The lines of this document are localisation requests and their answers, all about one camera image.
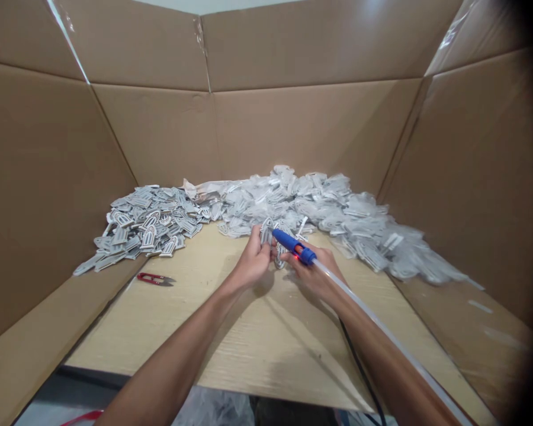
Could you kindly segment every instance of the pile of plastic tags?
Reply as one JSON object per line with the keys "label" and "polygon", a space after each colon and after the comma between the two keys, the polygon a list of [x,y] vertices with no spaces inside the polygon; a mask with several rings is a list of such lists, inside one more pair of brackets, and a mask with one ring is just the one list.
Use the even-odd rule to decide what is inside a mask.
{"label": "pile of plastic tags", "polygon": [[93,240],[97,252],[73,272],[81,275],[90,269],[99,272],[122,259],[172,257],[209,223],[210,211],[198,206],[178,188],[141,186],[132,194],[111,204],[108,225],[102,236]]}
{"label": "pile of plastic tags", "polygon": [[[206,182],[198,186],[184,180],[184,190],[212,221],[221,220],[219,231],[228,237],[249,235],[262,225],[261,238],[268,241],[274,228],[306,240],[315,228],[329,233],[341,253],[359,257],[375,272],[388,271],[401,280],[421,275],[431,284],[468,277],[436,254],[423,233],[399,225],[367,193],[352,193],[349,178],[324,173],[294,175],[288,166],[275,166],[270,176],[246,180]],[[279,255],[284,248],[279,246]],[[277,260],[277,267],[284,263]]]}

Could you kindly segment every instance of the electrical cord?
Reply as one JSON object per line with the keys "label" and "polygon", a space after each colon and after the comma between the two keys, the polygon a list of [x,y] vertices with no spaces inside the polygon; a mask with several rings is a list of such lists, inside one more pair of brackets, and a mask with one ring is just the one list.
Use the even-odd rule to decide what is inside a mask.
{"label": "electrical cord", "polygon": [[357,356],[357,353],[354,349],[354,344],[351,342],[351,338],[349,337],[348,330],[345,328],[345,324],[343,323],[342,319],[339,319],[339,323],[342,326],[343,334],[345,335],[345,340],[348,342],[349,350],[351,351],[351,354],[354,357],[355,364],[357,365],[357,369],[359,370],[359,373],[361,375],[361,378],[363,379],[365,385],[367,386],[367,390],[369,391],[371,398],[373,399],[373,403],[375,404],[375,408],[377,408],[377,412],[379,413],[379,417],[381,419],[381,425],[377,423],[377,420],[375,420],[373,417],[371,417],[369,414],[364,413],[365,416],[375,425],[375,426],[387,426],[387,421],[385,420],[385,414],[383,413],[383,409],[381,407],[381,404],[379,403],[379,400],[377,399],[377,395],[373,391],[373,387],[371,386],[371,382],[369,381],[369,378],[367,377],[367,374],[365,373],[365,370],[363,369],[363,366],[361,365],[361,362]]}

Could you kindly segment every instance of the cardboard wall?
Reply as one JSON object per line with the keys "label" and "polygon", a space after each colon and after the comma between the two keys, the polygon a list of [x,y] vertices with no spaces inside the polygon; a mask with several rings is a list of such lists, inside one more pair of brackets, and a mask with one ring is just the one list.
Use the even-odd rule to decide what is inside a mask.
{"label": "cardboard wall", "polygon": [[222,179],[212,94],[93,87],[140,185]]}
{"label": "cardboard wall", "polygon": [[215,93],[224,179],[267,175],[275,164],[343,173],[377,193],[419,79]]}
{"label": "cardboard wall", "polygon": [[0,63],[84,81],[45,0],[0,0]]}
{"label": "cardboard wall", "polygon": [[533,62],[434,76],[384,197],[401,223],[533,326]]}
{"label": "cardboard wall", "polygon": [[246,179],[284,163],[374,193],[460,3],[312,0],[198,18],[132,0],[55,2],[139,183]]}
{"label": "cardboard wall", "polygon": [[202,17],[211,90],[422,77],[461,0],[309,0]]}
{"label": "cardboard wall", "polygon": [[92,83],[207,91],[197,15],[133,0],[54,0]]}
{"label": "cardboard wall", "polygon": [[46,2],[0,2],[0,63],[1,334],[90,257],[136,181]]}

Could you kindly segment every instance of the glue gun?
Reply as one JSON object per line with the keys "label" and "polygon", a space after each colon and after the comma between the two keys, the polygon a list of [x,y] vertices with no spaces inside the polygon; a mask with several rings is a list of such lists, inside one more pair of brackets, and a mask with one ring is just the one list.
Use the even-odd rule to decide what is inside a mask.
{"label": "glue gun", "polygon": [[310,250],[308,247],[305,247],[304,244],[299,242],[296,238],[292,238],[287,233],[275,229],[272,231],[272,236],[277,239],[277,241],[290,253],[296,256],[297,259],[300,259],[305,265],[311,265],[316,259],[316,253]]}

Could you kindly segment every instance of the table surface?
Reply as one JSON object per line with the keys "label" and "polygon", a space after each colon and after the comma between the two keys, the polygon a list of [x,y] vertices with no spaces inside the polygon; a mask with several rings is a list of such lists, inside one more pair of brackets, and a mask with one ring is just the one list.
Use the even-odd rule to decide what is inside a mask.
{"label": "table surface", "polygon": [[[348,260],[317,232],[310,242],[333,250],[352,290],[480,425],[494,424],[463,378],[386,274]],[[171,259],[154,258],[143,272],[172,277],[173,287],[133,279],[82,340],[66,365],[132,375],[236,264],[247,238],[230,239],[204,226]],[[243,294],[221,326],[197,384],[210,388],[371,412],[371,398],[335,314],[300,289],[288,269],[271,266]]]}

